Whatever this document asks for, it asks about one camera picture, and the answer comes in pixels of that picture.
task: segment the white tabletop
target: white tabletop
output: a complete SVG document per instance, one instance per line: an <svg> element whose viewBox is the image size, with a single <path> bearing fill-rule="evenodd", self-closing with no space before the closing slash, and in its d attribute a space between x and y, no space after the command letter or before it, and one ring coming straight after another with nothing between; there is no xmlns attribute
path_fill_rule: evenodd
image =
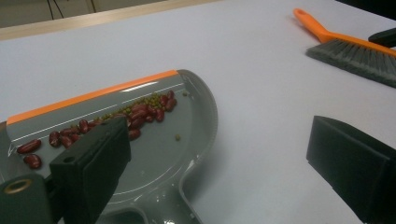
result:
<svg viewBox="0 0 396 224"><path fill-rule="evenodd" d="M230 0L0 42L0 119L138 77L188 69L219 110L186 193L206 223L361 223L308 164L315 115L396 147L396 90L304 55L300 7L367 39L394 21L326 0Z"/></svg>

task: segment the screw hole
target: screw hole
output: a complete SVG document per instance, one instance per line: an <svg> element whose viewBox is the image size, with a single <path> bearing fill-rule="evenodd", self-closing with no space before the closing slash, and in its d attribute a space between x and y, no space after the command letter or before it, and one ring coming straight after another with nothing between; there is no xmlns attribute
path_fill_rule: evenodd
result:
<svg viewBox="0 0 396 224"><path fill-rule="evenodd" d="M32 184L31 179L22 179L22 180L17 180L11 184L9 184L5 189L4 193L6 194L13 194L13 193L18 193L21 192Z"/></svg>

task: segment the dustpan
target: dustpan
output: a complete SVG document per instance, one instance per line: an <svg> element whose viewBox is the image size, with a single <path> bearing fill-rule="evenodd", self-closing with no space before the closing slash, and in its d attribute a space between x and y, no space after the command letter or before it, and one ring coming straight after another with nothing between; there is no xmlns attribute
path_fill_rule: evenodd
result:
<svg viewBox="0 0 396 224"><path fill-rule="evenodd" d="M145 77L9 118L0 132L0 183L32 172L50 175L49 163L64 150L50 146L50 132L113 113L154 92L169 91L175 93L176 107L163 122L145 124L141 136L131 141L132 159L98 223L106 223L108 217L128 217L125 213L137 213L145 223L201 223L182 186L212 147L218 114L210 89L187 70ZM36 152L43 161L38 170L29 169L15 152L16 146L31 139L42 140Z"/></svg>

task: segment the black cable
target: black cable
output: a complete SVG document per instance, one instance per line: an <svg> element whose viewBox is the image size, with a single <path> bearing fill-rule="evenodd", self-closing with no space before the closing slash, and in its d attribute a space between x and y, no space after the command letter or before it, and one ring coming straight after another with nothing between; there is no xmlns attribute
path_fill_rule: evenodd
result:
<svg viewBox="0 0 396 224"><path fill-rule="evenodd" d="M50 0L47 0L47 3L49 4L50 16L52 17L53 20L52 8L50 7Z"/></svg>
<svg viewBox="0 0 396 224"><path fill-rule="evenodd" d="M59 8L58 3L56 3L56 0L53 0L53 2L55 3L56 7L58 8L59 13L61 13L62 18L64 18L64 14L62 14L62 11Z"/></svg>

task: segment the orange brush handle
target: orange brush handle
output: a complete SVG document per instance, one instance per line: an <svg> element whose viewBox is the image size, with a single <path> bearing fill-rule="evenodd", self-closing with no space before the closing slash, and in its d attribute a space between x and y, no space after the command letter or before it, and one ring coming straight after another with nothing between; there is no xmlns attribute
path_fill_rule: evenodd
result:
<svg viewBox="0 0 396 224"><path fill-rule="evenodd" d="M317 20L315 20L313 16L309 15L307 12L300 8L295 8L293 10L293 13L294 16L306 27L306 29L308 29L319 39L320 43L326 43L333 39L340 39L352 44L366 47L367 49L374 49L396 57L396 50L389 49L369 41L358 39L353 36L337 34L326 30L326 28L324 28Z"/></svg>
<svg viewBox="0 0 396 224"><path fill-rule="evenodd" d="M80 96L77 96L74 98L70 98L70 99L67 99L67 100L52 104L52 105L45 105L43 107L9 117L7 119L7 125L22 121L24 119L29 119L29 118L32 118L32 117L35 117L35 116L38 116L41 114L45 114L50 111L57 110L57 109L60 109L60 108L63 108L63 107L69 106L69 105L74 105L74 104L77 104L77 103L80 103L83 101L87 101L92 98L95 98L95 97L98 97L101 95L105 95L105 94L108 94L108 93L111 93L114 91L121 91L121 90L131 88L134 86L138 86L138 85L141 85L141 84L144 84L144 83L156 80L156 79L171 77L171 76L175 76L175 75L178 75L178 72L176 70L170 70L170 71L159 73L159 74L156 74L153 76L142 77L142 78L139 78L139 79L136 79L133 81L129 81L129 82L125 82L125 83L122 83L122 84L119 84L116 86L101 89L99 91L93 91L90 93L86 93L86 94L83 94L83 95L80 95Z"/></svg>

